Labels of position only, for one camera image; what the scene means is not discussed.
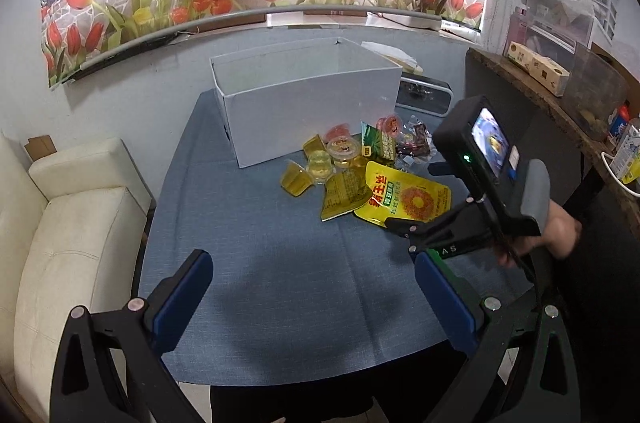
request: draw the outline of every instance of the white cable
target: white cable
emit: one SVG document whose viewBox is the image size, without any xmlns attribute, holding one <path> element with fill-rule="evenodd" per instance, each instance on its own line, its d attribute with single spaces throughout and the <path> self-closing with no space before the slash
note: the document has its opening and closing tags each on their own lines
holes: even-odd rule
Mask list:
<svg viewBox="0 0 640 423">
<path fill-rule="evenodd" d="M 606 152 L 601 152 L 600 153 L 600 157 L 602 158 L 602 161 L 604 161 L 604 166 L 607 168 L 607 170 L 609 171 L 609 174 L 611 174 L 611 177 L 616 181 L 616 183 L 621 186 L 626 193 L 631 194 L 633 197 L 635 198 L 640 198 L 640 194 L 638 194 L 637 192 L 634 192 L 633 190 L 631 190 L 630 188 L 628 188 L 622 181 L 620 181 L 615 174 L 613 174 L 613 171 L 611 170 L 611 167 L 609 166 L 609 159 L 613 159 L 613 156 L 610 156 L 609 154 L 607 154 Z"/>
</svg>

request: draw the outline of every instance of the sofa armrest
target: sofa armrest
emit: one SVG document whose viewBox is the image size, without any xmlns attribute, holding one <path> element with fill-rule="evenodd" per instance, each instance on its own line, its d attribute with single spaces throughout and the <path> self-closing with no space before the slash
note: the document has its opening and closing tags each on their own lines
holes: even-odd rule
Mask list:
<svg viewBox="0 0 640 423">
<path fill-rule="evenodd" d="M 59 196 L 101 188 L 126 187 L 147 213 L 151 196 L 118 138 L 85 143 L 38 159 L 29 175 L 50 201 Z"/>
</svg>

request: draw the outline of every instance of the yellow package with red text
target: yellow package with red text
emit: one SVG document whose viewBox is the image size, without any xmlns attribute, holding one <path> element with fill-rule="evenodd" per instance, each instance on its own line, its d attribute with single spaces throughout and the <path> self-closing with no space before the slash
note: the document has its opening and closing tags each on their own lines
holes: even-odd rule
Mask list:
<svg viewBox="0 0 640 423">
<path fill-rule="evenodd" d="M 427 222 L 451 207 L 449 187 L 374 161 L 367 163 L 366 181 L 373 196 L 354 213 L 375 225 L 385 226 L 388 217 Z"/>
</svg>

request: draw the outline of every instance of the donut picture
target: donut picture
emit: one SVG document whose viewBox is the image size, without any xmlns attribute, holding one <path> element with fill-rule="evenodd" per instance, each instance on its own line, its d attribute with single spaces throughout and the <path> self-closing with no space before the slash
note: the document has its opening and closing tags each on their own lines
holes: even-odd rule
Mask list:
<svg viewBox="0 0 640 423">
<path fill-rule="evenodd" d="M 400 194 L 404 211 L 417 221 L 427 221 L 433 215 L 433 197 L 426 190 L 409 187 Z"/>
</svg>

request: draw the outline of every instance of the blue gripper pad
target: blue gripper pad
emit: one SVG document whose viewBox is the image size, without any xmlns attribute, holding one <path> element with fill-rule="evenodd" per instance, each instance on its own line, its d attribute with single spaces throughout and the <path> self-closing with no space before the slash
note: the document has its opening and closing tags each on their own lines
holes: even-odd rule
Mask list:
<svg viewBox="0 0 640 423">
<path fill-rule="evenodd" d="M 415 257 L 415 280 L 444 329 L 451 347 L 472 356 L 478 347 L 476 320 L 434 259 L 440 259 L 436 252 L 421 252 Z"/>
<path fill-rule="evenodd" d="M 194 250 L 174 276 L 162 279 L 149 295 L 145 325 L 152 347 L 162 355 L 173 351 L 213 279 L 213 260 Z"/>
</svg>

